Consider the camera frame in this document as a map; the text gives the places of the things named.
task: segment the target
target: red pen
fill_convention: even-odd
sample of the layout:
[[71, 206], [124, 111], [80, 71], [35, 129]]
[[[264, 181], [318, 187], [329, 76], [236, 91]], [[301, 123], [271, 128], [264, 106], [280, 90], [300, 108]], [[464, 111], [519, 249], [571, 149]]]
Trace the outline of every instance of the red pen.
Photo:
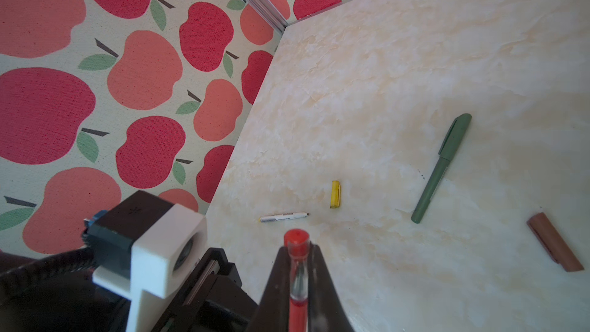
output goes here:
[[291, 257], [289, 273], [289, 332], [307, 331], [307, 255], [309, 234], [302, 229], [292, 229], [284, 236], [284, 245]]

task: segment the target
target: pen clip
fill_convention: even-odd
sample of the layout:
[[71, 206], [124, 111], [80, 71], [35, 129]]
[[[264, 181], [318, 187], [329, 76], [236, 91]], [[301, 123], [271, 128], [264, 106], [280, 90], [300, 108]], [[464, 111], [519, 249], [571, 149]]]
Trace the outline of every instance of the pen clip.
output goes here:
[[446, 132], [446, 136], [444, 137], [444, 140], [442, 141], [441, 148], [439, 149], [439, 155], [441, 154], [441, 152], [443, 152], [442, 150], [444, 148], [444, 145], [446, 144], [448, 137], [451, 136], [451, 131], [453, 130], [453, 127], [455, 127], [455, 123], [457, 123], [458, 119], [459, 119], [459, 117], [455, 118], [455, 120], [453, 121], [453, 124], [451, 124], [451, 128], [449, 128], [448, 131]]

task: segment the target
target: green marker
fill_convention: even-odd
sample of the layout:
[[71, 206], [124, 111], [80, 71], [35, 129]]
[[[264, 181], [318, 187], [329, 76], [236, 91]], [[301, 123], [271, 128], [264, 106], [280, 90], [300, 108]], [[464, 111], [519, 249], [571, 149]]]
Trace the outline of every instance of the green marker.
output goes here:
[[439, 150], [439, 161], [428, 179], [428, 183], [426, 184], [426, 188], [424, 188], [422, 196], [420, 196], [416, 209], [414, 209], [412, 222], [420, 223], [422, 217], [424, 217], [424, 213], [426, 213], [426, 209], [428, 209], [428, 204], [430, 204], [430, 201], [432, 200], [432, 195], [434, 195], [441, 179], [443, 179], [444, 173], [446, 172], [448, 165], [451, 164], [451, 160], [453, 160], [457, 149], [459, 149], [459, 145], [461, 144], [461, 140], [463, 140], [463, 136], [465, 136], [465, 131], [467, 131], [469, 122], [471, 122], [471, 114], [461, 114], [459, 117], [455, 118], [453, 124], [451, 124], [451, 128], [448, 129], [448, 132], [442, 141], [441, 149]]

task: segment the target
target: black cable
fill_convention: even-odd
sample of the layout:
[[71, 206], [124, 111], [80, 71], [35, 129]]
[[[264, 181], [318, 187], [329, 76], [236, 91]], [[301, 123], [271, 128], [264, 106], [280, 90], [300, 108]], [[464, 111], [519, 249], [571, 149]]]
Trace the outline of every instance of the black cable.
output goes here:
[[56, 275], [94, 267], [94, 251], [85, 247], [48, 256], [0, 274], [0, 305], [27, 288]]

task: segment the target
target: brown pen cap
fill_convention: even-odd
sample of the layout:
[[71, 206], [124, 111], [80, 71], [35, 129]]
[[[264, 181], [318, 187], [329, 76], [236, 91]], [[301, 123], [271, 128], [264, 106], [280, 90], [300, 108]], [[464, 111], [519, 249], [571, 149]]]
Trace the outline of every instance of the brown pen cap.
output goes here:
[[531, 231], [537, 236], [537, 239], [541, 242], [545, 250], [547, 250], [551, 259], [561, 264], [566, 272], [584, 270], [578, 258], [573, 254], [568, 244], [565, 243], [545, 213], [535, 214], [526, 224], [529, 225]]

